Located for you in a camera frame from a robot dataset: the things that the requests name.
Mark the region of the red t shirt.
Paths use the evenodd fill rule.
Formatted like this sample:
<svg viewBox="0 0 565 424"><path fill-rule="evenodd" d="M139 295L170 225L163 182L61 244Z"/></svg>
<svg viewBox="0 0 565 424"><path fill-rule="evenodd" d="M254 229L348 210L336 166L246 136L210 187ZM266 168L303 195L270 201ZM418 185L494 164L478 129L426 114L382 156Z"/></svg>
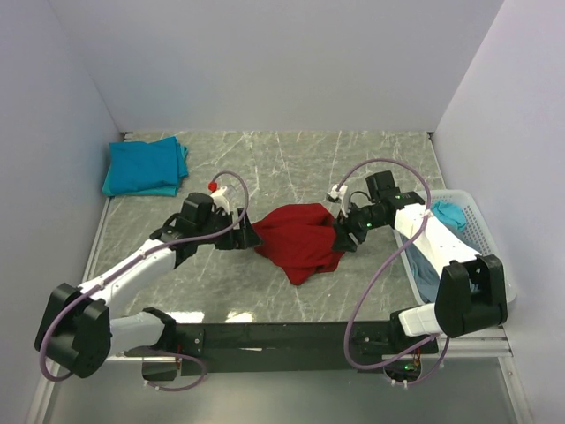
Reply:
<svg viewBox="0 0 565 424"><path fill-rule="evenodd" d="M281 268L294 286L337 269L343 251L333 249L334 217L319 203L279 207L252 225L262 244L255 252Z"/></svg>

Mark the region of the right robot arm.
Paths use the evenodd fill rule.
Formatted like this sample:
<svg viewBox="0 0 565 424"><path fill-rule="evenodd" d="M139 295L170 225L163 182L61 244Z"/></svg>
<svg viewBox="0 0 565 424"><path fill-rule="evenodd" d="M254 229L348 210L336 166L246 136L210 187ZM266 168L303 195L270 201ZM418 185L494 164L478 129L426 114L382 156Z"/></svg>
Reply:
<svg viewBox="0 0 565 424"><path fill-rule="evenodd" d="M505 323L509 313L501 260L461 241L426 210L423 197L402 192L391 172L375 173L365 181L369 203L364 207L351 202L346 185L328 191L328 200L340 205L333 248L354 252L370 230L389 226L411 240L439 277L435 300L392 315L390 347L407 352L420 336L460 337Z"/></svg>

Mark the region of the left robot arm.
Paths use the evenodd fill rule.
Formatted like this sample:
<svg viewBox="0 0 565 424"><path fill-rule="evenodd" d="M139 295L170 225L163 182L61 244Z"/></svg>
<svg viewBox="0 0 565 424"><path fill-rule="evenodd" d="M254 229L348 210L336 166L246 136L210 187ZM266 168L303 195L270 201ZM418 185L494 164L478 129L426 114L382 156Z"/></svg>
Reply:
<svg viewBox="0 0 565 424"><path fill-rule="evenodd" d="M100 276L78 286L58 285L50 294L34 347L43 375L52 382L54 361L69 375L86 378L114 354L146 347L155 354L177 354L184 342L169 314L147 307L116 318L114 312L160 276L178 268L202 245L217 250L260 246L247 208L232 210L225 187L214 193L191 193L179 212L168 217L142 246Z"/></svg>

